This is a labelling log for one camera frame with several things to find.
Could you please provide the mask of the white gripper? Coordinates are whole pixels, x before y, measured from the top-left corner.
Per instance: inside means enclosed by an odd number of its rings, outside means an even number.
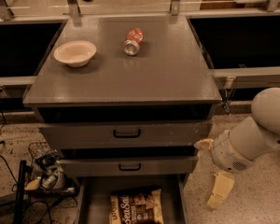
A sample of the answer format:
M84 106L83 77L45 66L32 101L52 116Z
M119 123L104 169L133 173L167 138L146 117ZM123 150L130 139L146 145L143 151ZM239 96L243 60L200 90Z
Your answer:
M228 198L234 186L235 179L231 173L243 172L255 163L242 156L237 150L231 142L229 130L224 131L215 140L211 138L202 139L196 142L194 147L199 150L211 150L213 163L220 169L225 170L214 174L214 185L206 202L210 209L218 209Z

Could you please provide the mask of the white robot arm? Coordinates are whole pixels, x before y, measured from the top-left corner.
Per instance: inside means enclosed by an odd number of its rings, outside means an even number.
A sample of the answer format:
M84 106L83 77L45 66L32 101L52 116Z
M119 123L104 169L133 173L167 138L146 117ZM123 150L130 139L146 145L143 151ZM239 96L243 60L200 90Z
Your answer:
M235 183L234 175L247 170L260 156L280 151L280 88L259 92L251 103L251 115L215 139L194 144L208 150L213 163L220 169L214 174L213 187L206 205L219 208Z

